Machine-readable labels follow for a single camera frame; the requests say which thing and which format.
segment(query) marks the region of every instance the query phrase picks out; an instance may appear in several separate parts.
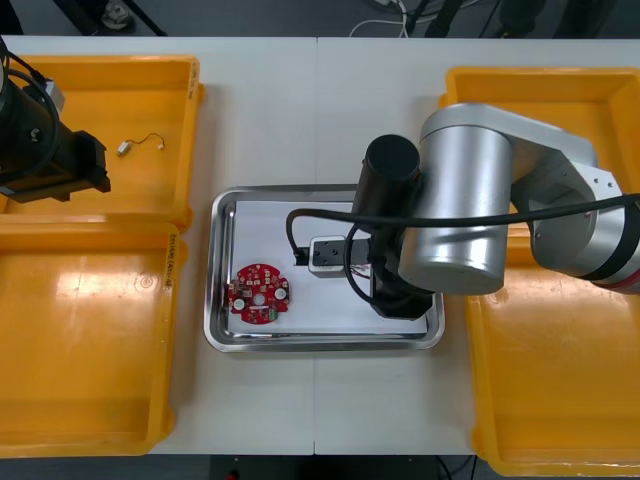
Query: circular circuit board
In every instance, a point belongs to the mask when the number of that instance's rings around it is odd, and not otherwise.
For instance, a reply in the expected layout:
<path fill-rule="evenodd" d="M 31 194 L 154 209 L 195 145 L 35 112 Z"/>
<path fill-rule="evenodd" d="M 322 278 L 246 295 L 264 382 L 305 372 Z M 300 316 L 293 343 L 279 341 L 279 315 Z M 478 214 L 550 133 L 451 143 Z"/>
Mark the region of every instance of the circular circuit board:
<path fill-rule="evenodd" d="M 229 308 L 242 321 L 266 325 L 288 311 L 290 287 L 280 270 L 256 263 L 244 267 L 229 284 Z"/>

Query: floor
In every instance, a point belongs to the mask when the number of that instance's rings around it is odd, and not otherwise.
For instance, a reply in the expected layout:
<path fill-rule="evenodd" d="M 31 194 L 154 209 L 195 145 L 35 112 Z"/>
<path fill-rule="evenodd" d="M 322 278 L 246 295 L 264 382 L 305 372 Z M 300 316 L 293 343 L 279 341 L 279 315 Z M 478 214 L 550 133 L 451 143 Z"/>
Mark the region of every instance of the floor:
<path fill-rule="evenodd" d="M 61 13 L 53 0 L 11 0 L 25 33 L 31 35 L 77 35 L 78 31 Z M 497 0 L 479 0 L 462 9 L 451 25 L 450 37 L 477 38 L 489 19 Z M 399 20 L 372 7 L 374 0 L 137 0 L 137 4 L 170 36 L 237 37 L 346 37 L 364 20 Z M 404 0 L 407 9 L 419 0 Z M 429 11 L 442 0 L 431 0 Z M 558 25 L 566 0 L 547 0 L 536 19 L 530 38 L 550 38 Z M 640 2 L 617 0 L 605 22 L 602 38 L 640 38 L 637 22 Z M 496 30 L 498 14 L 493 15 L 487 33 Z M 422 36 L 426 24 L 416 28 Z M 398 36 L 397 25 L 368 24 L 355 36 Z M 153 35 L 141 22 L 131 35 Z"/>
<path fill-rule="evenodd" d="M 472 457 L 443 457 L 453 480 L 468 479 Z M 3 480 L 446 480 L 435 457 L 146 457 L 0 461 Z M 499 478 L 479 462 L 475 478 Z"/>
<path fill-rule="evenodd" d="M 284 36 L 284 37 L 344 37 L 351 29 L 367 19 L 398 20 L 398 15 L 381 13 L 371 6 L 373 0 L 138 0 L 138 5 L 170 36 Z M 419 0 L 405 0 L 408 9 Z M 497 15 L 491 17 L 497 0 L 479 0 L 457 15 L 450 36 L 476 38 L 487 20 L 487 31 L 498 27 Z M 536 22 L 531 38 L 549 38 L 557 27 L 566 0 L 550 0 Z M 32 35 L 78 35 L 73 24 L 61 13 L 52 0 L 13 0 L 25 33 Z M 640 38 L 640 24 L 636 13 L 637 0 L 618 0 L 600 37 Z M 426 28 L 416 29 L 421 36 Z M 141 22 L 129 35 L 152 35 Z M 398 36 L 399 26 L 370 24 L 356 32 L 356 36 Z M 472 458 L 443 457 L 454 480 L 470 479 Z M 324 459 L 325 464 L 331 459 Z M 198 455 L 150 455 L 136 458 L 83 458 L 0 460 L 2 480 L 213 480 L 226 479 L 232 470 L 242 480 L 300 478 L 294 475 L 296 465 L 309 458 L 286 457 L 209 457 Z M 370 458 L 367 463 L 381 462 L 377 475 L 350 475 L 344 478 L 432 478 L 446 479 L 434 457 Z M 360 467 L 362 463 L 352 463 Z M 385 468 L 394 467 L 394 475 L 383 477 Z M 331 475 L 324 478 L 338 480 Z M 482 460 L 478 461 L 474 478 L 493 480 L 499 476 Z"/>

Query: small white connector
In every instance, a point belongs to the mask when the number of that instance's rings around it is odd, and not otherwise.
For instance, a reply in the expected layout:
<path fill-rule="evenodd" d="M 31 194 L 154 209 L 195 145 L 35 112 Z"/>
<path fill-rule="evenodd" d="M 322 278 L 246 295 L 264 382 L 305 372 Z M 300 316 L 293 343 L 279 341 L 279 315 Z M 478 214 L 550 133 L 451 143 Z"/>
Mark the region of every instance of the small white connector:
<path fill-rule="evenodd" d="M 131 144 L 127 141 L 124 141 L 118 147 L 117 155 L 119 157 L 124 157 L 129 152 L 129 150 L 131 150 Z"/>

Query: black device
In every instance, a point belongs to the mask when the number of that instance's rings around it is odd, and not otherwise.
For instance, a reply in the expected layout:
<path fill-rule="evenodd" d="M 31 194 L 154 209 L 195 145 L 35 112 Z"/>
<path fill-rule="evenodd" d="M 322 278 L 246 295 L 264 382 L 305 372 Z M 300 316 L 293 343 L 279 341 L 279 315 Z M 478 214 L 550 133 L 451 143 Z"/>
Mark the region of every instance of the black device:
<path fill-rule="evenodd" d="M 10 59 L 28 73 L 11 68 Z M 19 203 L 95 188 L 111 190 L 105 147 L 87 132 L 72 132 L 60 122 L 47 93 L 53 84 L 0 38 L 0 194 Z M 11 78 L 24 81 L 23 88 Z"/>
<path fill-rule="evenodd" d="M 376 138 L 367 148 L 351 213 L 367 216 L 404 217 L 421 187 L 420 154 L 412 142 L 399 135 Z M 388 318 L 419 318 L 431 308 L 432 292 L 420 290 L 398 275 L 403 227 L 356 224 L 345 240 L 346 264 L 352 262 L 356 230 L 371 234 L 370 303 Z M 345 275 L 357 288 L 349 268 Z"/>

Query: white table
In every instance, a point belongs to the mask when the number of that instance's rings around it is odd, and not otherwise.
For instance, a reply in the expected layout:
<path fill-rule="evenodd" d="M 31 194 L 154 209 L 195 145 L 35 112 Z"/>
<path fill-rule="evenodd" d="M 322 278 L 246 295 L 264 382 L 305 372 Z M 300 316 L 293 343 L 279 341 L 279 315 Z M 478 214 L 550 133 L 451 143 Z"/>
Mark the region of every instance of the white table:
<path fill-rule="evenodd" d="M 417 139 L 456 65 L 639 66 L 640 41 L 9 37 L 18 54 L 196 55 L 200 111 L 173 433 L 154 452 L 465 454 L 474 424 L 460 299 L 418 353 L 228 355 L 202 333 L 208 214 L 236 185 L 353 183 L 369 142 Z"/>

